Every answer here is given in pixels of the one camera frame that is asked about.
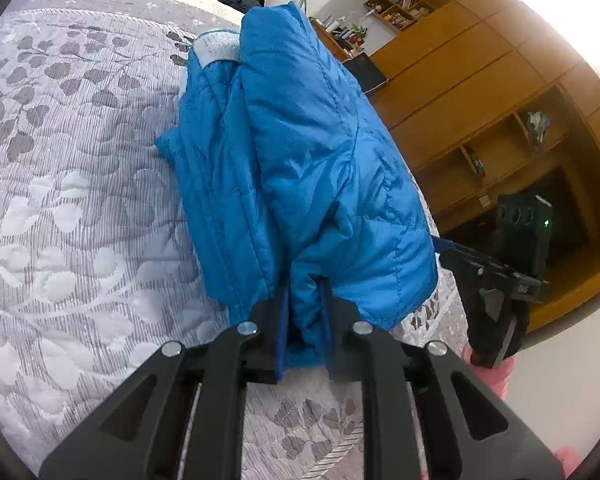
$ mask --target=blue puffer jacket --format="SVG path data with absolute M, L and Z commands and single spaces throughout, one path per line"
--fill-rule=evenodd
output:
M 250 10 L 239 38 L 200 36 L 178 126 L 156 141 L 175 166 L 208 293 L 231 322 L 289 275 L 299 339 L 324 352 L 316 280 L 389 329 L 436 285 L 418 193 L 360 86 L 293 4 Z

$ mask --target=pink clothing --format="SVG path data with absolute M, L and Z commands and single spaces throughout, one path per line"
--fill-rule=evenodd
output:
M 509 377 L 516 365 L 516 357 L 512 356 L 504 359 L 500 365 L 500 368 L 489 369 L 472 364 L 472 352 L 472 348 L 469 346 L 469 344 L 465 345 L 465 347 L 462 349 L 462 360 L 471 365 L 478 377 L 480 377 L 482 381 L 488 387 L 490 387 L 497 396 L 504 400 L 507 397 Z M 572 447 L 561 447 L 554 453 L 554 455 L 560 461 L 560 464 L 562 464 L 562 469 L 566 477 L 573 473 L 581 462 L 580 458 Z

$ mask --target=triangular cutout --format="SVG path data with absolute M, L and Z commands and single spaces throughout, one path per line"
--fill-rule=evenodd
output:
M 460 401 L 469 433 L 474 440 L 484 440 L 502 433 L 509 427 L 507 419 L 464 375 L 454 372 L 451 382 Z
M 126 442 L 135 439 L 157 381 L 158 378 L 154 374 L 144 378 L 138 387 L 120 402 L 116 411 L 102 423 L 102 430 Z

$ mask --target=bed sheet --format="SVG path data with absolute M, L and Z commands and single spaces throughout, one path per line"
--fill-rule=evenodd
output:
M 239 17 L 182 0 L 13 0 L 0 19 L 0 430 L 34 472 L 161 343 L 226 326 L 154 147 L 190 42 L 218 27 Z M 459 351 L 450 273 L 394 335 Z M 242 476 L 335 474 L 361 438 L 359 385 L 293 370 L 248 388 Z

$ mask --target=metal bolt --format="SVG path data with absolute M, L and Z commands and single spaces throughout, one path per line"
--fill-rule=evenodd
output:
M 182 345 L 177 341 L 169 341 L 162 345 L 162 355 L 166 357 L 176 357 L 182 352 Z
M 352 328 L 353 328 L 353 332 L 355 332 L 358 335 L 368 335 L 368 334 L 371 334 L 374 330 L 373 325 L 366 321 L 356 321 L 353 324 Z
M 446 345 L 442 341 L 432 341 L 427 345 L 427 350 L 431 355 L 441 356 L 446 354 Z
M 258 331 L 258 326 L 253 321 L 243 321 L 238 325 L 238 334 L 254 335 Z

